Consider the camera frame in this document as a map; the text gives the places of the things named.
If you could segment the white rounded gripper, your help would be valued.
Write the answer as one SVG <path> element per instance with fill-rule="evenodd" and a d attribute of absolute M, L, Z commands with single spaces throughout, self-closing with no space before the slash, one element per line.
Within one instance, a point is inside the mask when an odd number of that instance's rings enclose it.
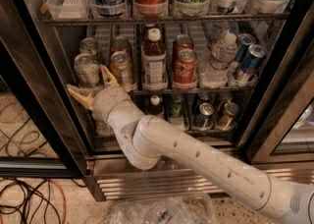
<path fill-rule="evenodd" d="M 119 87 L 115 76 L 105 65 L 100 64 L 102 80 L 105 86 L 94 97 L 94 92 L 86 88 L 78 88 L 67 84 L 69 94 L 83 107 L 92 110 L 92 117 L 95 121 L 107 122 L 111 110 L 123 101 L 130 100 L 126 91 Z"/>

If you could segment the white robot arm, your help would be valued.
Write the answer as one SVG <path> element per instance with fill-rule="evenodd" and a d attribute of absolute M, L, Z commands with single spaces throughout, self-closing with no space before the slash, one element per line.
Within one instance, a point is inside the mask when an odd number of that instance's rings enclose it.
<path fill-rule="evenodd" d="M 281 224 L 314 224 L 314 186 L 282 180 L 201 142 L 167 121 L 144 114 L 102 66 L 97 88 L 69 84 L 69 94 L 109 125 L 132 166 L 153 168 L 167 156 L 209 180 L 254 211 Z"/>

